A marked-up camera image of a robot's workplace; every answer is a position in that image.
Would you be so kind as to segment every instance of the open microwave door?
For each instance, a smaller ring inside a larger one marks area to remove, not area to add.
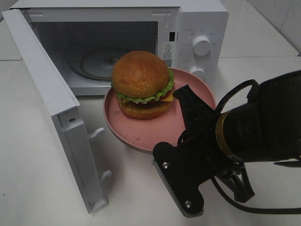
[[[87,134],[79,102],[18,9],[3,12],[13,40],[51,116],[88,213],[107,203],[101,181],[111,172],[97,172],[90,141],[103,128]]]

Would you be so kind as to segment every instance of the cheese slice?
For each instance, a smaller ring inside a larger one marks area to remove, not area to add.
[[[160,101],[171,102],[171,101],[173,101],[173,100],[174,100],[173,93],[170,92],[170,94],[169,94],[166,98],[164,98],[164,99],[162,99],[162,100],[160,100]]]

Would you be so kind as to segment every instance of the bottom bun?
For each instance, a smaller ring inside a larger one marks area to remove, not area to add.
[[[122,99],[117,98],[118,106],[122,113],[128,117],[136,119],[152,119],[162,115],[172,102],[158,101],[151,104],[135,104],[131,101],[123,103]]]

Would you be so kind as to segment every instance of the hamburger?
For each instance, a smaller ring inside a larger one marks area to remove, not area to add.
[[[122,113],[131,118],[158,117],[173,101],[172,70],[147,51],[132,51],[121,57],[114,65],[111,85]]]

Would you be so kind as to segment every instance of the white microwave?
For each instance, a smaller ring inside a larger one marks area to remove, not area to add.
[[[19,0],[3,17],[52,118],[88,213],[107,202],[75,96],[105,95],[114,63],[146,50],[210,86],[227,25],[219,0]]]

